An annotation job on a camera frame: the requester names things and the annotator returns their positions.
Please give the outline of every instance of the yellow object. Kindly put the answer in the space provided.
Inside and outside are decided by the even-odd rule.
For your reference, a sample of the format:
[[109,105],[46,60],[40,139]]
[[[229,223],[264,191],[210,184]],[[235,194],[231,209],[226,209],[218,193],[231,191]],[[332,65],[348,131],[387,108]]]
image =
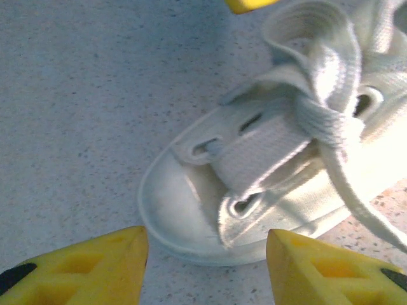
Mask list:
[[225,0],[235,14],[244,14],[249,11],[276,3],[279,0]]
[[289,231],[268,234],[275,305],[402,305],[406,292],[381,268],[398,267]]
[[136,305],[148,255],[143,227],[129,227],[29,259],[37,268],[0,305]]

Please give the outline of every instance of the white sneaker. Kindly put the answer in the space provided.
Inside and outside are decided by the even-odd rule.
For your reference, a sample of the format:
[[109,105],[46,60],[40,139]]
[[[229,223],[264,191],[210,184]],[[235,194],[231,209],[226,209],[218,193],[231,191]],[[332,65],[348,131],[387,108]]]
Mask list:
[[[367,1],[348,16],[302,1],[273,13],[264,37],[275,67],[144,176],[150,235],[186,261],[229,266],[265,259],[271,228],[317,237],[352,213],[407,253],[407,235],[368,203],[407,172],[407,37],[392,22],[403,3]],[[308,40],[301,53],[286,44],[297,38]]]

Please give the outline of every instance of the gray floor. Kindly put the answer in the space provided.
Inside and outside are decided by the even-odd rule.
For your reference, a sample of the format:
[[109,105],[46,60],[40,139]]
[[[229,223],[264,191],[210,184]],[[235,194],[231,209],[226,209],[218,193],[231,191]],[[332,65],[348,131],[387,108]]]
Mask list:
[[[141,176],[220,95],[269,68],[259,26],[223,0],[0,4],[0,269],[142,224]],[[407,181],[374,201],[407,231]],[[322,237],[407,269],[353,219]],[[265,262],[185,265],[151,244],[141,304],[272,304]]]

